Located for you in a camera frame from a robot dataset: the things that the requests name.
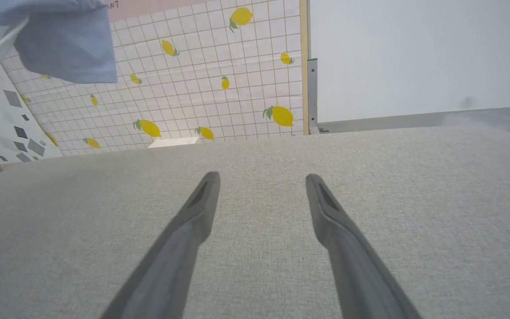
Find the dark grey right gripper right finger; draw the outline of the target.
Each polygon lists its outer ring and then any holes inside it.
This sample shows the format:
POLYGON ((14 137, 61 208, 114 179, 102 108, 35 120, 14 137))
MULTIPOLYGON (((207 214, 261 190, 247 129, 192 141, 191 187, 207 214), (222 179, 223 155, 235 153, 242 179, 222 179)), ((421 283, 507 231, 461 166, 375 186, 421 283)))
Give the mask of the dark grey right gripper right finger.
POLYGON ((314 233, 328 251, 343 319, 421 319, 324 180, 306 176, 314 233))

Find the white partition board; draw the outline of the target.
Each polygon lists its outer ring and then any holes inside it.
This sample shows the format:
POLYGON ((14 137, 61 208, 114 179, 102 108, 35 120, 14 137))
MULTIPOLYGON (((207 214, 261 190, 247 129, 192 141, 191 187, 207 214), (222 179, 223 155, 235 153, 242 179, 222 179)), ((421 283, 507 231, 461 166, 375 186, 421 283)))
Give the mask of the white partition board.
POLYGON ((318 125, 510 132, 510 0, 308 0, 318 125))

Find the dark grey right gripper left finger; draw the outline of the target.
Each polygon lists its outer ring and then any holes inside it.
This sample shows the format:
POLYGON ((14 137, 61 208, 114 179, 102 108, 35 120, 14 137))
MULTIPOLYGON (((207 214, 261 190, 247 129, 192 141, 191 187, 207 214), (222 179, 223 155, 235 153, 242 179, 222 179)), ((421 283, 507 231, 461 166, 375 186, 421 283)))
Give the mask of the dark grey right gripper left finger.
POLYGON ((219 194, 219 172, 207 172, 101 319, 182 319, 198 250, 211 234, 219 194))

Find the grey diamond pattern panel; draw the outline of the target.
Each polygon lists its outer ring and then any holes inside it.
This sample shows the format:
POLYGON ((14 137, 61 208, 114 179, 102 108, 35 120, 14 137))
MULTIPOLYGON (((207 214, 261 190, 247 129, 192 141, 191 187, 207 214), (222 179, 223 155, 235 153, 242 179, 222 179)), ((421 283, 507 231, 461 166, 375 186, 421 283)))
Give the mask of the grey diamond pattern panel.
POLYGON ((0 64, 0 165, 62 156, 0 64))

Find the lemon print partition panel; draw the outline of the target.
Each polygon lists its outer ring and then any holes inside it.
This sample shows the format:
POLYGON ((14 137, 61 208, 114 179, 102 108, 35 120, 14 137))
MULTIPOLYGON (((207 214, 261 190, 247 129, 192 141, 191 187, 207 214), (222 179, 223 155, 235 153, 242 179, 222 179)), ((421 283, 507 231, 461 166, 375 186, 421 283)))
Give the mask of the lemon print partition panel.
POLYGON ((117 83, 2 67, 65 156, 306 133, 304 0, 103 0, 117 83))

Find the white box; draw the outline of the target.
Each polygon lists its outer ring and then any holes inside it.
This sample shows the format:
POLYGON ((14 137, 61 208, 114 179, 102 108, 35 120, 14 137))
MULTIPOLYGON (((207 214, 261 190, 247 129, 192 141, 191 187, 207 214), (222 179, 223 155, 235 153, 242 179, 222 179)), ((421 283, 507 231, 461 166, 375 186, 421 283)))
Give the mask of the white box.
POLYGON ((147 148, 175 147, 181 145, 190 145, 198 143, 198 136, 186 137, 180 139, 155 139, 147 148))

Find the light blue polo shirt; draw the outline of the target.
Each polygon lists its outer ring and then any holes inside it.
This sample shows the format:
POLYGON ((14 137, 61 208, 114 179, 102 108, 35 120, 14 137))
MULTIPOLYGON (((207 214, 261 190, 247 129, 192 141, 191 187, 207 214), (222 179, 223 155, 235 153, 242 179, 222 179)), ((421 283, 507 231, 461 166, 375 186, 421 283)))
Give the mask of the light blue polo shirt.
POLYGON ((76 84, 117 82, 102 0, 0 0, 0 61, 12 48, 33 73, 76 84))

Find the grey metal partition leg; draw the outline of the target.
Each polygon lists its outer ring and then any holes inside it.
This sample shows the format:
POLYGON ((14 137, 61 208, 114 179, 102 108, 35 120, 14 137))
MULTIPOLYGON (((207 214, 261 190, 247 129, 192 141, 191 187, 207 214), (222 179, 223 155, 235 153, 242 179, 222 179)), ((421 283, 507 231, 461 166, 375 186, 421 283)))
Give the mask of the grey metal partition leg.
POLYGON ((328 129, 324 129, 318 124, 317 117, 317 71, 318 71, 318 63, 317 58, 312 58, 307 61, 307 71, 308 71, 308 84, 306 85, 308 98, 308 127, 310 135, 320 135, 329 133, 328 129))

